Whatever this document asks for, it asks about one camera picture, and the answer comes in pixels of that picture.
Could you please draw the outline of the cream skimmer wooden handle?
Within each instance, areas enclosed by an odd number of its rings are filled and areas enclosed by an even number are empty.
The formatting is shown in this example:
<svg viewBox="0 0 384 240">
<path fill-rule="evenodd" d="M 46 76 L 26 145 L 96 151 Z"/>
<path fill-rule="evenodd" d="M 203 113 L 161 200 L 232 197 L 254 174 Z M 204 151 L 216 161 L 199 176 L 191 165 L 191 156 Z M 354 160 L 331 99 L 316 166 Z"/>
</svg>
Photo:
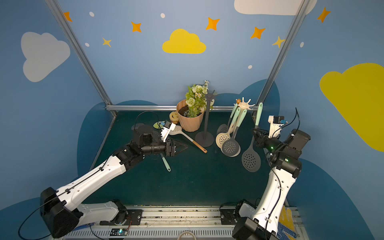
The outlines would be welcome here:
<svg viewBox="0 0 384 240">
<path fill-rule="evenodd" d="M 170 132 L 170 135 L 182 135 L 185 138 L 187 138 L 190 142 L 192 142 L 196 147 L 198 147 L 203 153 L 207 153 L 208 151 L 202 147 L 200 144 L 198 144 L 195 140 L 193 140 L 190 136 L 188 136 L 186 133 L 183 132 L 183 128 L 179 125 L 176 125 L 175 128 Z"/>
</svg>

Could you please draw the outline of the grey skimmer mint handle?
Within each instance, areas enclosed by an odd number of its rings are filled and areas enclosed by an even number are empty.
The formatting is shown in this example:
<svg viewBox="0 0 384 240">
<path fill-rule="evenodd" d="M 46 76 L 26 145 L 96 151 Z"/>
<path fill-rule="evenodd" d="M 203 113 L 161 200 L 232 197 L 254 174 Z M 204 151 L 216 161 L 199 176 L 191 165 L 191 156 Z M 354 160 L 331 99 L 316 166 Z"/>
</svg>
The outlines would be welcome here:
<svg viewBox="0 0 384 240">
<path fill-rule="evenodd" d="M 167 169 L 168 172 L 171 172 L 171 167 L 170 167 L 167 159 L 165 158 L 165 156 L 163 154 L 161 154 L 161 157 L 162 157 L 163 163 L 165 165 L 165 168 Z"/>
<path fill-rule="evenodd" d="M 233 132 L 232 137 L 229 140 L 225 141 L 222 146 L 222 152 L 227 157 L 235 157 L 240 149 L 240 145 L 235 140 L 235 138 L 239 130 L 239 127 L 247 114 L 247 111 L 248 111 L 247 109 L 238 108 L 235 112 L 235 116 L 232 120 L 232 123 L 235 126 L 235 130 Z"/>
<path fill-rule="evenodd" d="M 263 103 L 259 103 L 257 115 L 256 115 L 256 121 L 255 121 L 255 129 L 259 128 L 262 111 L 263 111 Z M 245 169 L 251 173 L 257 172 L 261 166 L 261 158 L 253 148 L 254 141 L 255 141 L 255 137 L 252 137 L 250 146 L 242 155 L 242 164 L 245 167 Z"/>
<path fill-rule="evenodd" d="M 229 130 L 230 123 L 231 123 L 231 121 L 233 119 L 233 116 L 234 116 L 234 113 L 235 113 L 237 107 L 238 107 L 238 104 L 234 104 L 234 107 L 232 109 L 232 112 L 231 112 L 230 118 L 228 120 L 228 123 L 227 124 L 222 124 L 222 125 L 219 126 L 219 128 L 217 130 L 217 135 L 220 134 L 220 133 L 225 133 L 225 132 L 227 132 Z"/>
</svg>

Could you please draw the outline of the cream skimmer mint handle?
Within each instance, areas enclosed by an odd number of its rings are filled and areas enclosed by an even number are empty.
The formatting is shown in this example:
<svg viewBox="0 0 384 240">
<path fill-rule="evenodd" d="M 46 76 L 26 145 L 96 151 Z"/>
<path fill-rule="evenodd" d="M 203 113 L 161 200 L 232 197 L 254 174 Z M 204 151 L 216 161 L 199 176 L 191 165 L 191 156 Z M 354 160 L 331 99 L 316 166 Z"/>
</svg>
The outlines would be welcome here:
<svg viewBox="0 0 384 240">
<path fill-rule="evenodd" d="M 229 130 L 226 133 L 220 133 L 217 135 L 216 144 L 220 149 L 223 148 L 224 142 L 226 142 L 227 140 L 229 140 L 231 138 L 230 134 L 234 131 L 235 123 L 236 123 L 237 118 L 240 114 L 240 111 L 241 111 L 240 107 L 237 107 L 236 110 L 234 111 L 234 115 L 232 117 L 232 122 L 231 122 L 231 125 L 229 127 Z"/>
</svg>

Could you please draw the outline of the all grey slotted skimmer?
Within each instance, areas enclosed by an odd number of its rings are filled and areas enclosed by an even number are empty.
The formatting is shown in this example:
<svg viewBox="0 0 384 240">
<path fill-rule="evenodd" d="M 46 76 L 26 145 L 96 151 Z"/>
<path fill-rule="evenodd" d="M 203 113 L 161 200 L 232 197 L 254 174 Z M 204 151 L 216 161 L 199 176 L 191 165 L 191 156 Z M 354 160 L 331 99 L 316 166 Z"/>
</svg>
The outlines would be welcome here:
<svg viewBox="0 0 384 240">
<path fill-rule="evenodd" d="M 143 125 L 144 125 L 143 123 L 136 123 L 136 124 L 132 125 L 131 130 L 134 131 Z"/>
</svg>

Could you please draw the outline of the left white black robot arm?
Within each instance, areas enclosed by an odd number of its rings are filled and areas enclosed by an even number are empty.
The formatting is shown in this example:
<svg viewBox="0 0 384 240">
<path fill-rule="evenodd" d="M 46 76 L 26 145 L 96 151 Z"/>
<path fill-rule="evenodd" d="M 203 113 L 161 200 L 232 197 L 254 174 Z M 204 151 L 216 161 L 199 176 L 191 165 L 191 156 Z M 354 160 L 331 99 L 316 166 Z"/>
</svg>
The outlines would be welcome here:
<svg viewBox="0 0 384 240">
<path fill-rule="evenodd" d="M 134 129 L 131 142 L 114 151 L 99 166 L 57 190 L 44 190 L 40 197 L 40 215 L 52 237 L 61 238 L 75 228 L 90 223 L 128 223 L 128 210 L 120 201 L 90 205 L 82 202 L 106 183 L 143 161 L 145 156 L 176 155 L 180 143 L 168 137 L 175 128 L 175 124 L 166 122 L 161 132 L 155 133 L 150 126 L 141 125 Z"/>
</svg>

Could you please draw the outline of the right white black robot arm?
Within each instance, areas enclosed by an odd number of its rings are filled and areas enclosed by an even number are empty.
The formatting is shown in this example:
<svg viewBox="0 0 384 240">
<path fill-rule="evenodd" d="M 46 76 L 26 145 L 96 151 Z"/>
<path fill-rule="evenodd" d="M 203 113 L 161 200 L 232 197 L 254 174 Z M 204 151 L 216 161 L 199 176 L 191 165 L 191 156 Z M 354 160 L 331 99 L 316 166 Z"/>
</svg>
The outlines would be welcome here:
<svg viewBox="0 0 384 240">
<path fill-rule="evenodd" d="M 262 129 L 253 129 L 253 135 L 256 146 L 269 152 L 269 180 L 255 209 L 245 201 L 237 205 L 235 214 L 239 220 L 232 236 L 236 240 L 276 240 L 283 205 L 302 170 L 299 156 L 311 137 L 298 129 L 293 129 L 283 142 L 269 138 L 269 133 Z"/>
</svg>

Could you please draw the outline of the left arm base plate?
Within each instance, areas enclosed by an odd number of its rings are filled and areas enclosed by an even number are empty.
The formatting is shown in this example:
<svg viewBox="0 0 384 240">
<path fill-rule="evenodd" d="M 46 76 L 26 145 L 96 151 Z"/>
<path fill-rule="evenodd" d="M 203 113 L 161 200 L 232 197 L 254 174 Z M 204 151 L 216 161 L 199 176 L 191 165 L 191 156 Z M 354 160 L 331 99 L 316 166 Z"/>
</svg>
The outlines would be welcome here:
<svg viewBox="0 0 384 240">
<path fill-rule="evenodd" d="M 141 224 L 143 210 L 141 209 L 128 209 L 120 210 L 113 220 L 115 225 L 122 226 L 138 226 Z"/>
</svg>

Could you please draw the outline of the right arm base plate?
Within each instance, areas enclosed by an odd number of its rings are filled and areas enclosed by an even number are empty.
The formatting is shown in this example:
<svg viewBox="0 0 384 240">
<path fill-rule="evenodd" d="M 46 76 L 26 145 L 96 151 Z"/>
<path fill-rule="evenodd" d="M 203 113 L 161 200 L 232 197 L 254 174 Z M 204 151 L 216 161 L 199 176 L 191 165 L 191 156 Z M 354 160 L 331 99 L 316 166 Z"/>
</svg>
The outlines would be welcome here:
<svg viewBox="0 0 384 240">
<path fill-rule="evenodd" d="M 240 219 L 235 208 L 220 208 L 221 225 L 236 225 Z"/>
</svg>

